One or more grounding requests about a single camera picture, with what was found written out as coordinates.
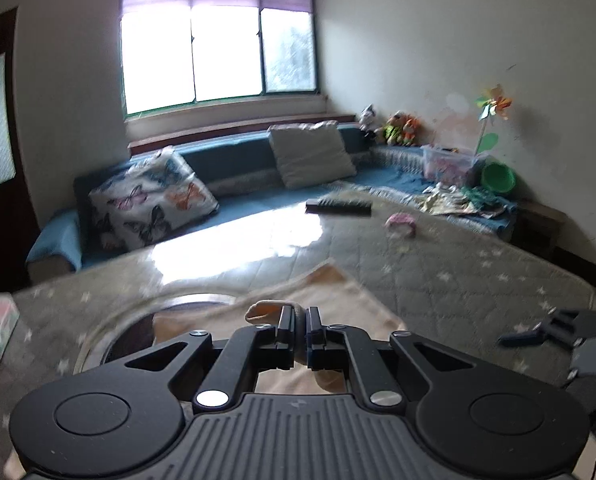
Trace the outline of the butterfly print pillow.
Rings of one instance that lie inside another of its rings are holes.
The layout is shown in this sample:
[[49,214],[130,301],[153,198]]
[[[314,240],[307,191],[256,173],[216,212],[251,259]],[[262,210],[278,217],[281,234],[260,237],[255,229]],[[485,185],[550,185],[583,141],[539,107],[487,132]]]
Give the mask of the butterfly print pillow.
[[137,250],[215,214],[219,203],[171,146],[89,192],[100,244]]

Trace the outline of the clear plastic storage box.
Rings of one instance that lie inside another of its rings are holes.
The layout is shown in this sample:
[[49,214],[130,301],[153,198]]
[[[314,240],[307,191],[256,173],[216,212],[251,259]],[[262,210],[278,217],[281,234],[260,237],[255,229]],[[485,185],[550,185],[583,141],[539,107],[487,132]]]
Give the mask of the clear plastic storage box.
[[428,181],[454,185],[458,188],[471,185],[476,177],[477,168],[486,156],[463,154],[424,145],[423,177]]

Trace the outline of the blue corner sofa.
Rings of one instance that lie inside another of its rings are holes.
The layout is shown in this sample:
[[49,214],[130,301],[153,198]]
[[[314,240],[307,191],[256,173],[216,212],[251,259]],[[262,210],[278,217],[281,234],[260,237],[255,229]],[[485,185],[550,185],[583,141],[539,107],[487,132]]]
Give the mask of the blue corner sofa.
[[[369,188],[393,188],[411,195],[420,194],[432,184],[424,178],[421,148],[372,148],[363,132],[353,124],[340,124],[338,131],[356,165],[356,175],[347,179],[349,183]],[[306,190],[286,191],[276,170],[266,131],[183,144],[176,151],[220,204],[212,217],[184,226],[183,234],[280,208],[328,190],[323,184]],[[42,283],[123,254],[121,249],[107,250],[100,244],[89,192],[146,159],[146,154],[138,155],[74,179],[76,206],[56,211],[29,252],[27,268],[31,281]]]

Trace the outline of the dark wooden door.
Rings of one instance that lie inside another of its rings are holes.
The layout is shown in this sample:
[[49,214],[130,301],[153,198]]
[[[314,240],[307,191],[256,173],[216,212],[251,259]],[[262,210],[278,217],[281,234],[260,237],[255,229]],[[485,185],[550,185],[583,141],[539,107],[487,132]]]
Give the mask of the dark wooden door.
[[0,292],[30,285],[27,255],[40,230],[20,152],[14,102],[17,11],[0,14]]

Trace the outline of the colourful pinwheel toy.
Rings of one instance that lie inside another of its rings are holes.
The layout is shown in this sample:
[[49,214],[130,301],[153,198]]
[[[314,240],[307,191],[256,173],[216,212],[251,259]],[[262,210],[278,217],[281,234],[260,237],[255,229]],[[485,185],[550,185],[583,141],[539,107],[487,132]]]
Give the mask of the colourful pinwheel toy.
[[499,143],[499,135],[492,130],[493,123],[496,118],[507,120],[507,112],[513,100],[508,98],[503,87],[497,84],[484,90],[476,104],[480,108],[478,122],[481,126],[475,153],[480,155],[491,151]]

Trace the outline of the beige knit sweater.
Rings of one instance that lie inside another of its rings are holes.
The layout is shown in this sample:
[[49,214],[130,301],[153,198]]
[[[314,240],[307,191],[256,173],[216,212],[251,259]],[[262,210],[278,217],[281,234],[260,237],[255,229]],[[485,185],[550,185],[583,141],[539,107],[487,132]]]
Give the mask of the beige knit sweater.
[[406,471],[398,408],[364,408],[343,374],[312,372],[306,309],[263,301],[245,326],[296,313],[290,370],[268,370],[234,408],[194,408],[226,342],[191,330],[51,382],[10,416],[29,479],[389,479]]

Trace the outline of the pink hair accessory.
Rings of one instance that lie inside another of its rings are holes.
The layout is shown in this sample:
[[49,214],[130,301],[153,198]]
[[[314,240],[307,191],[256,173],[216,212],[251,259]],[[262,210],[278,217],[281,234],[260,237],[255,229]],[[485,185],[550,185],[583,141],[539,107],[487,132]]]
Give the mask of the pink hair accessory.
[[397,212],[392,214],[385,222],[386,229],[400,236],[413,238],[416,237],[417,225],[412,214]]

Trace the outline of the black white plush toy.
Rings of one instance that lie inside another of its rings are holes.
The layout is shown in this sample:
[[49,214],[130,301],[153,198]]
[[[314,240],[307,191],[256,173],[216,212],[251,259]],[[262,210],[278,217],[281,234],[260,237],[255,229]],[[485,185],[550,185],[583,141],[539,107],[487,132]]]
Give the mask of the black white plush toy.
[[377,114],[372,104],[362,110],[359,118],[359,126],[368,142],[374,142],[377,136],[377,129],[379,128]]

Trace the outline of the round black induction cooker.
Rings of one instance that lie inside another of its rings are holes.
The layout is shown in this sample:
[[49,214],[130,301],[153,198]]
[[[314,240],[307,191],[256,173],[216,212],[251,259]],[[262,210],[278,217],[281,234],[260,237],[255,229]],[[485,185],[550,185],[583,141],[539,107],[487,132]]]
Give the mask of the round black induction cooker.
[[117,330],[97,363],[107,364],[152,346],[155,342],[154,317],[156,314],[194,312],[227,306],[234,301],[235,298],[230,295],[193,294],[173,297],[164,301],[160,306],[150,306],[147,313],[141,314],[135,321],[131,321],[126,327]]

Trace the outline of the black remote control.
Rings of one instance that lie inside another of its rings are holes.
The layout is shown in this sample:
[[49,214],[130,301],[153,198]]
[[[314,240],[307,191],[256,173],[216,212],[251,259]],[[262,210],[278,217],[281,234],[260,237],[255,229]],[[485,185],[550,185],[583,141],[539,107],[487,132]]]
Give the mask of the black remote control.
[[304,209],[307,214],[369,217],[372,214],[372,203],[367,200],[318,198],[317,200],[307,200]]

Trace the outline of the grey square cushion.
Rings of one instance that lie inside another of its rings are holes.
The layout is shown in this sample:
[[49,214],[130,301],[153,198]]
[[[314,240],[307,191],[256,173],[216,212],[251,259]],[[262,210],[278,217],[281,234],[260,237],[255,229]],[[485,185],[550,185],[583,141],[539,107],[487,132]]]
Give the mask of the grey square cushion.
[[291,190],[356,175],[338,122],[274,125],[269,141],[281,179]]

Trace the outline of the quilted grey table cover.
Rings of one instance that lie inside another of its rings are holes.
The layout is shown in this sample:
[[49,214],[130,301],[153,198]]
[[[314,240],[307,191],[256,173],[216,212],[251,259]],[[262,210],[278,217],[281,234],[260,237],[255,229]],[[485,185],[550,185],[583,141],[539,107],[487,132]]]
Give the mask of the quilted grey table cover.
[[569,360],[552,346],[503,350],[502,334],[554,308],[587,309],[594,292],[542,259],[439,218],[416,234],[386,226],[399,210],[376,198],[368,218],[318,217],[302,203],[251,214],[18,292],[20,319],[0,362],[0,477],[16,402],[100,362],[123,328],[194,296],[228,300],[202,325],[227,337],[260,299],[317,306],[329,323],[376,334],[385,318],[415,333],[559,385]]

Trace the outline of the window with green frame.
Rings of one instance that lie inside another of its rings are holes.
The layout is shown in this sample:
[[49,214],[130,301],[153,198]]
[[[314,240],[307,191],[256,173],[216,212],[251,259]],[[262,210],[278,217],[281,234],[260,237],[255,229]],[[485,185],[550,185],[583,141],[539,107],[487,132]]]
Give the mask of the window with green frame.
[[120,3],[124,110],[318,92],[314,24],[314,0],[312,13]]

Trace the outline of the orange plush toys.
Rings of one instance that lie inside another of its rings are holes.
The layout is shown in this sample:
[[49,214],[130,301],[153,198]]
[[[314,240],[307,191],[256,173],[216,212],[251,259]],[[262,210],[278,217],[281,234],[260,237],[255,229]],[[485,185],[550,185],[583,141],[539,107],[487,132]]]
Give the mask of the orange plush toys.
[[390,146],[414,146],[422,123],[412,115],[399,110],[392,114],[382,128],[385,143]]

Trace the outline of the green plastic basin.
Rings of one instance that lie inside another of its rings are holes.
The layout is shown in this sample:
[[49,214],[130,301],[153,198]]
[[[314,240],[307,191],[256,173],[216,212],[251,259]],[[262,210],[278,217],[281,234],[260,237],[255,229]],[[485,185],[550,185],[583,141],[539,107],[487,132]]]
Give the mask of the green plastic basin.
[[500,162],[487,162],[480,174],[481,185],[492,193],[506,195],[516,186],[514,171]]

